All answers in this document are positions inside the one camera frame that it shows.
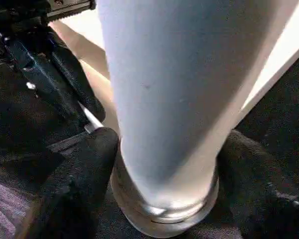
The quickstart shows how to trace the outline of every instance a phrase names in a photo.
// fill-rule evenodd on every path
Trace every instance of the white cylindrical object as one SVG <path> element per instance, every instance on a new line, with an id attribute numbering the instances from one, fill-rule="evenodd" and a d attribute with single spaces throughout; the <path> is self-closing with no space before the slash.
<path id="1" fill-rule="evenodd" d="M 270 53 L 259 56 L 279 2 L 98 1 L 122 135 L 112 188 L 143 233 L 175 236 L 213 207 L 215 158 Z"/>

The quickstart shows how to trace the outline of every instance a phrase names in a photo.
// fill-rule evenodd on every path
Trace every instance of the dark mat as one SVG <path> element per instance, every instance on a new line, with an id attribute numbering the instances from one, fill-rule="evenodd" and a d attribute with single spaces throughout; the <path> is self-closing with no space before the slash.
<path id="1" fill-rule="evenodd" d="M 299 187 L 299 59 L 238 125 Z"/>

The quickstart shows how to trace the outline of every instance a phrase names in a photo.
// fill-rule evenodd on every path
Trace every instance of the white surface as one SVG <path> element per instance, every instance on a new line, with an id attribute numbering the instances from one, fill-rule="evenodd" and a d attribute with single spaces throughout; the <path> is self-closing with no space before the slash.
<path id="1" fill-rule="evenodd" d="M 88 40 L 104 49 L 102 27 L 98 10 L 85 11 L 81 14 L 62 20 L 74 31 L 85 36 Z M 244 103 L 239 122 L 275 84 L 284 72 L 299 57 L 299 4 L 279 37 L 266 64 L 261 71 L 251 93 Z"/>
<path id="2" fill-rule="evenodd" d="M 249 103 L 253 103 L 253 99 L 256 98 L 257 93 L 260 92 L 262 88 L 266 86 L 271 80 L 275 82 L 282 74 L 276 79 L 273 79 L 275 74 L 279 72 L 280 69 L 299 51 L 299 5 L 295 9 L 293 15 L 291 16 L 289 22 L 287 23 L 284 31 L 279 37 L 275 47 L 273 48 L 263 70 L 261 71 L 250 95 L 248 96 L 243 108 L 247 107 Z"/>
<path id="3" fill-rule="evenodd" d="M 298 2 L 187 1 L 98 1 L 122 133 L 120 206 L 164 224 L 208 199 L 216 156 Z"/>

